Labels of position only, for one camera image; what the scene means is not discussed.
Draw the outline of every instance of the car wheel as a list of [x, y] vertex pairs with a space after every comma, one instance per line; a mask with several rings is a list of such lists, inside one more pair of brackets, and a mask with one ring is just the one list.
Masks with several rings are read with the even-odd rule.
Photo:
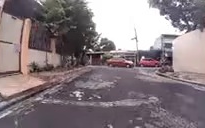
[[109, 64], [108, 66], [109, 66], [109, 67], [114, 67], [113, 64]]
[[126, 65], [127, 68], [131, 68], [131, 66], [129, 64]]

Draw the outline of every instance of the curb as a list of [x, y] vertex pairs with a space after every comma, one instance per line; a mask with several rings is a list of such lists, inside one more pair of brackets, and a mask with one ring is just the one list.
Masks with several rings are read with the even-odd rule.
[[177, 77], [173, 77], [173, 76], [168, 76], [168, 75], [166, 75], [166, 74], [164, 74], [164, 73], [160, 73], [160, 72], [156, 72], [156, 74], [157, 74], [158, 76], [162, 76], [162, 77], [169, 78], [169, 79], [172, 79], [172, 80], [181, 81], [181, 82], [185, 82], [185, 83], [189, 83], [189, 84], [196, 84], [196, 85], [205, 87], [205, 84], [200, 83], [200, 82], [197, 82], [197, 81], [185, 80], [185, 79], [182, 79], [182, 78], [177, 78]]
[[92, 71], [92, 68], [90, 68], [90, 67], [77, 68], [77, 69], [68, 71], [66, 74], [72, 74], [73, 72], [80, 71], [80, 70], [82, 70], [82, 71], [86, 70], [86, 71], [78, 74], [77, 76], [75, 76], [73, 78], [67, 78], [63, 81], [48, 82], [48, 83], [39, 85], [39, 86], [34, 87], [34, 88], [30, 88], [28, 90], [25, 90], [23, 92], [20, 92], [20, 93], [13, 95], [13, 96], [8, 97], [5, 101], [0, 102], [0, 112], [6, 108], [12, 106], [12, 105], [15, 105], [15, 104], [23, 101], [23, 100], [29, 99], [29, 98], [47, 90], [47, 89], [51, 89], [51, 88], [55, 87], [55, 85], [68, 84], [68, 83], [72, 82], [73, 80], [77, 79], [79, 76]]

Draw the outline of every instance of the garage door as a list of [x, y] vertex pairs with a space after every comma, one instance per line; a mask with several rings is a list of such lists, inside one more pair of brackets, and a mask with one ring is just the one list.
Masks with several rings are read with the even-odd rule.
[[3, 13], [0, 23], [0, 73], [20, 71], [23, 21]]

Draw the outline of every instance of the sky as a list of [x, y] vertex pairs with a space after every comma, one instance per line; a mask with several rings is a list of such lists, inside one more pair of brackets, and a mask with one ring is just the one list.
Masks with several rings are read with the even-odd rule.
[[141, 50], [149, 49], [161, 34], [178, 34], [147, 0], [87, 0], [94, 12], [96, 30], [114, 41], [117, 49], [136, 50], [134, 26]]

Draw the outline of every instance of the car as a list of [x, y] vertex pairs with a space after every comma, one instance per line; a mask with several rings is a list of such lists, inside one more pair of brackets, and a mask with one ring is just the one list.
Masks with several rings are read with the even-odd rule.
[[124, 58], [112, 58], [107, 60], [106, 63], [110, 67], [127, 67], [127, 68], [134, 67], [134, 63], [132, 61], [128, 61]]
[[154, 59], [145, 58], [139, 62], [140, 67], [159, 67], [160, 62]]

